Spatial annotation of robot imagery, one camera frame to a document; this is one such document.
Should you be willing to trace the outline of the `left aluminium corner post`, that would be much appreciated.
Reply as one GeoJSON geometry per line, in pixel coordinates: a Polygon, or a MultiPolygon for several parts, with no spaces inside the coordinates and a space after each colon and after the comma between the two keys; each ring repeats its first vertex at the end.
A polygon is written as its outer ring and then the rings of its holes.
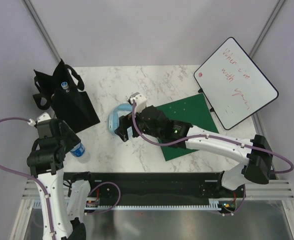
{"type": "Polygon", "coordinates": [[[61,61],[61,55],[59,54],[52,38],[50,37],[43,21],[41,20],[35,6],[31,0],[22,0],[27,12],[31,16],[36,28],[38,29],[40,35],[42,36],[45,44],[47,45],[51,55],[54,57],[57,63],[61,61]]]}

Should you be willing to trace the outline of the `right aluminium corner post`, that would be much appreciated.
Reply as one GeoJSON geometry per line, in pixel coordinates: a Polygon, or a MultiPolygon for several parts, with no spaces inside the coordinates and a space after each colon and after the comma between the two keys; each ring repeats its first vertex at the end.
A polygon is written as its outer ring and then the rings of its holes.
{"type": "Polygon", "coordinates": [[[273,7],[269,17],[267,18],[262,30],[260,31],[254,45],[252,46],[249,56],[253,59],[256,55],[257,51],[261,47],[262,43],[264,42],[265,38],[267,37],[270,29],[272,28],[274,22],[276,21],[279,13],[283,9],[284,5],[286,4],[287,0],[278,0],[273,7]]]}

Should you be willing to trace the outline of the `green binder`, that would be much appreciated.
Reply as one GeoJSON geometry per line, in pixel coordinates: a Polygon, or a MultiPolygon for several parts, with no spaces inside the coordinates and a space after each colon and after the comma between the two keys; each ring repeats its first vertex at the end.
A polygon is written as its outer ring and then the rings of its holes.
{"type": "Polygon", "coordinates": [[[205,97],[202,93],[156,107],[171,120],[196,125],[204,130],[218,133],[205,97]]]}

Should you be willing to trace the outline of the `white whiteboard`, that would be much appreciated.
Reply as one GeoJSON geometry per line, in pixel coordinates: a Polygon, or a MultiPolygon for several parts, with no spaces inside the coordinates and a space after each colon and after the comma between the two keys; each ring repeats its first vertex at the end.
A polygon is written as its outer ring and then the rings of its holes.
{"type": "Polygon", "coordinates": [[[227,38],[193,76],[225,130],[279,97],[279,91],[234,37],[227,38]]]}

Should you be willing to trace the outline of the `black canvas bag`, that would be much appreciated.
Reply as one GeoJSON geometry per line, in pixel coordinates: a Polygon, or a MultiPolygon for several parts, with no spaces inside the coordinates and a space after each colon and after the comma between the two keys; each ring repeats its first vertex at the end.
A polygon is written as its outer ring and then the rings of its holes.
{"type": "Polygon", "coordinates": [[[60,60],[52,75],[35,70],[34,85],[39,93],[32,97],[40,110],[52,108],[56,117],[79,133],[98,123],[100,119],[92,105],[85,83],[73,67],[60,60]],[[67,82],[68,93],[61,87],[67,82]]]}

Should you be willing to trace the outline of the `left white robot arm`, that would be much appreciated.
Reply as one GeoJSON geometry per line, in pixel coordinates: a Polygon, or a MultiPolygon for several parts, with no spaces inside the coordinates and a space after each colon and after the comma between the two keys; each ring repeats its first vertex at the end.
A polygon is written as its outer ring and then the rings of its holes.
{"type": "Polygon", "coordinates": [[[84,240],[83,222],[87,197],[97,191],[89,172],[77,173],[71,181],[69,203],[63,190],[66,154],[81,145],[80,138],[59,119],[43,119],[36,123],[38,139],[32,145],[27,165],[37,186],[43,217],[44,240],[84,240]]]}

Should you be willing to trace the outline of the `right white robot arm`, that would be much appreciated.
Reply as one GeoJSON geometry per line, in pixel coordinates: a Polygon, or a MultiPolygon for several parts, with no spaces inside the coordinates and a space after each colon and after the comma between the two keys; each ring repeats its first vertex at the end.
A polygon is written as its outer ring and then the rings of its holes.
{"type": "Polygon", "coordinates": [[[270,181],[273,156],[266,138],[261,135],[253,139],[223,137],[191,123],[169,119],[154,106],[146,107],[135,116],[131,113],[119,116],[119,111],[131,112],[132,106],[121,104],[108,117],[109,130],[123,142],[145,134],[157,138],[158,145],[206,151],[238,162],[219,175],[216,191],[222,197],[244,184],[267,185],[270,181]]]}

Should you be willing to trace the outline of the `aluminium corner post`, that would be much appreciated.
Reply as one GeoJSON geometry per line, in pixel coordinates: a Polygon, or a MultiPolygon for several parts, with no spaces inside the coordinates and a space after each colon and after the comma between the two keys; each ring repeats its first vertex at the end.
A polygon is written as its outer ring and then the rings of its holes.
{"type": "Polygon", "coordinates": [[[272,28],[274,22],[276,21],[279,13],[283,9],[284,5],[286,4],[287,0],[278,0],[273,7],[269,17],[267,18],[262,30],[260,31],[254,45],[252,46],[249,56],[253,59],[256,55],[257,51],[261,47],[262,43],[264,42],[265,38],[267,37],[270,29],[272,28]]]}
{"type": "Polygon", "coordinates": [[[35,6],[31,0],[22,0],[27,12],[31,16],[36,28],[38,29],[40,35],[42,36],[45,44],[47,45],[51,55],[54,57],[57,63],[61,61],[61,55],[59,54],[52,38],[50,37],[43,21],[41,20],[35,6]]]}

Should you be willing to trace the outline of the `light blue headphones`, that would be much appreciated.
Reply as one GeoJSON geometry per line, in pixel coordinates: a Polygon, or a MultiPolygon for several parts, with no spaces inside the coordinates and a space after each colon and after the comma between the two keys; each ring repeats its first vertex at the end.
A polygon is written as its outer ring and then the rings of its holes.
{"type": "Polygon", "coordinates": [[[108,129],[109,131],[115,135],[115,130],[120,126],[119,121],[119,112],[131,112],[132,106],[128,103],[123,103],[116,106],[108,116],[108,129]]]}

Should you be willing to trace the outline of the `plastic water bottle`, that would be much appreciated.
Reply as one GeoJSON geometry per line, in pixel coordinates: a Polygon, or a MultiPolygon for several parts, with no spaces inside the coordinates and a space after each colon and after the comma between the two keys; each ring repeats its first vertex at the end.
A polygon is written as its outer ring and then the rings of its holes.
{"type": "Polygon", "coordinates": [[[64,92],[69,93],[70,92],[70,86],[69,84],[64,81],[60,84],[61,88],[63,89],[64,92]]]}
{"type": "Polygon", "coordinates": [[[72,148],[70,150],[70,153],[81,164],[88,163],[91,158],[88,149],[81,142],[78,143],[74,148],[72,148]]]}

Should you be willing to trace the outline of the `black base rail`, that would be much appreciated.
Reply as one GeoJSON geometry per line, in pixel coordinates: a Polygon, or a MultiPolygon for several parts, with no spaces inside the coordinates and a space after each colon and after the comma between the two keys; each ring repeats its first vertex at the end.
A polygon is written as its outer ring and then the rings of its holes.
{"type": "Polygon", "coordinates": [[[223,188],[220,173],[196,172],[67,172],[64,180],[85,178],[90,188],[98,187],[90,197],[99,204],[121,205],[197,205],[210,199],[242,198],[244,187],[223,188]]]}

